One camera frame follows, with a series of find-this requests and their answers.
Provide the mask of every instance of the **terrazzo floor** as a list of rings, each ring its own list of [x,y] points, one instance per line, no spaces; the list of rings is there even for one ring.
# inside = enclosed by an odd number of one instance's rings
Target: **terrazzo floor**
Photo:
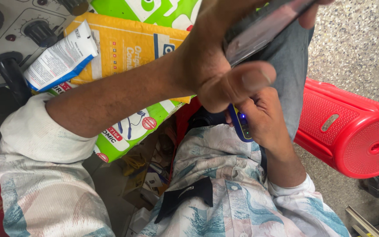
[[[309,46],[308,77],[379,101],[379,0],[344,0],[321,7]],[[379,199],[296,145],[307,172],[351,233],[347,205],[379,223]]]

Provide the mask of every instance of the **hand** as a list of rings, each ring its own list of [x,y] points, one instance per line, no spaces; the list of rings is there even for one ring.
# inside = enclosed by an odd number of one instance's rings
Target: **hand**
[[[293,151],[276,89],[266,87],[235,106],[245,114],[256,143],[276,157],[286,157]],[[226,122],[231,121],[229,113],[226,113]]]
[[[258,90],[272,84],[276,72],[268,62],[256,61],[231,70],[222,50],[225,32],[247,13],[269,0],[204,0],[197,22],[182,45],[173,52],[179,63],[180,91],[197,94],[212,113],[221,112],[229,103],[240,103]],[[320,0],[331,3],[333,0]],[[315,22],[318,4],[299,18],[305,28]]]

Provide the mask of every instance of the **red plastic stool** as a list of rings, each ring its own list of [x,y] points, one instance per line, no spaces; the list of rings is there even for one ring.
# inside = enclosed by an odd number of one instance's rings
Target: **red plastic stool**
[[[379,102],[307,78],[295,142],[348,177],[377,176]]]

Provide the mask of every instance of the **smartphone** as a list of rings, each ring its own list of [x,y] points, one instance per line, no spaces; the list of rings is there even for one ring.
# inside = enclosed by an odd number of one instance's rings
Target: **smartphone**
[[[236,66],[265,48],[315,2],[317,0],[271,0],[232,26],[223,39],[223,51],[230,66]],[[228,110],[239,139],[252,142],[246,116],[233,104],[229,105]]]

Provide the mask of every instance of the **yellow bubble mailer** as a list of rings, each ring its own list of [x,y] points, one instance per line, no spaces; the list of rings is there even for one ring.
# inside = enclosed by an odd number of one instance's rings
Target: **yellow bubble mailer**
[[[64,35],[75,30],[87,19],[99,55],[83,71],[71,79],[73,84],[92,82],[151,62],[174,51],[188,31],[135,22],[86,12],[65,29]],[[174,98],[190,102],[190,97]]]

